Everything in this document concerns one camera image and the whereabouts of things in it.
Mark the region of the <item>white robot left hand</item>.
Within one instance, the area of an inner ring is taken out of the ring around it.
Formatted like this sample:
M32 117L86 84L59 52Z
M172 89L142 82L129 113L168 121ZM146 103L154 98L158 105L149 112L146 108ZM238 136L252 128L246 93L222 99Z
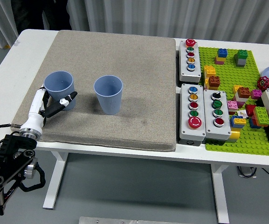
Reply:
M69 105L72 105L76 96L77 92L74 91L64 98L53 102L51 105L47 105L50 94L45 87L41 87L35 94L28 113L27 121L20 127L20 136L39 140L42 135L42 128L45 125L46 118L50 118Z

